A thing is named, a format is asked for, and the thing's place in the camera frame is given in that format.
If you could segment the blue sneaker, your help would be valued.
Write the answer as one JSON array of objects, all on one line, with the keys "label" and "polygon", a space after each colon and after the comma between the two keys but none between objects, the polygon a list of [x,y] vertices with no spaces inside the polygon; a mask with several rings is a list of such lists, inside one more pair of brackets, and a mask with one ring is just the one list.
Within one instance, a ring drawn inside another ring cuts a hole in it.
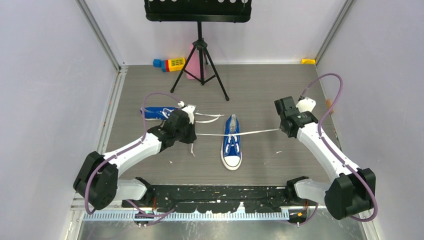
[{"label": "blue sneaker", "polygon": [[[180,107],[167,107],[167,106],[149,106],[149,107],[141,107],[140,113],[141,115],[144,112],[144,117],[147,121],[153,121],[153,120],[160,120],[164,121],[169,118],[171,115],[171,112],[173,112],[176,109],[180,109]],[[220,117],[223,117],[223,114],[203,114],[199,112],[194,113],[195,116],[205,116],[205,117],[211,117],[209,120],[197,120],[197,123],[201,124],[208,124],[215,122]]]},{"label": "blue sneaker", "polygon": [[223,134],[214,133],[198,133],[199,136],[222,137],[222,144],[220,149],[220,158],[224,167],[229,171],[236,171],[242,163],[242,141],[241,136],[254,135],[261,133],[275,132],[279,130],[265,129],[254,130],[248,132],[241,132],[240,122],[235,114],[230,115],[224,124]]}]

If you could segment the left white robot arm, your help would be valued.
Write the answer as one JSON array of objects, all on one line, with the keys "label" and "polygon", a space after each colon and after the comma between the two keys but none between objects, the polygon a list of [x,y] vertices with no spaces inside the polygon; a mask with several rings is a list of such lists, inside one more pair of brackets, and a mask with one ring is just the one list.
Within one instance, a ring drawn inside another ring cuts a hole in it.
[{"label": "left white robot arm", "polygon": [[141,207],[153,202],[149,184],[141,179],[120,179],[134,165],[157,155],[175,142],[192,144],[195,133],[195,105],[186,105],[170,113],[162,125],[151,127],[140,138],[104,154],[89,153],[73,183],[73,189],[84,199],[85,211],[93,214],[113,201],[135,201]]}]

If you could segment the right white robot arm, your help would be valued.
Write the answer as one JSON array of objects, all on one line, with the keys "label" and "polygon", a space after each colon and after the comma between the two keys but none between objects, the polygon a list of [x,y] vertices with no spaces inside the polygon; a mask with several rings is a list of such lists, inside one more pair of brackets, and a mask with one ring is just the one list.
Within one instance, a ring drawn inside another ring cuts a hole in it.
[{"label": "right white robot arm", "polygon": [[287,202],[299,205],[309,200],[325,205],[337,220],[353,218],[368,210],[377,211],[376,175],[370,168],[360,168],[328,138],[311,112],[315,101],[304,98],[295,103],[289,96],[275,100],[274,105],[281,131],[305,145],[330,180],[322,183],[300,176],[287,181],[284,193]]}]

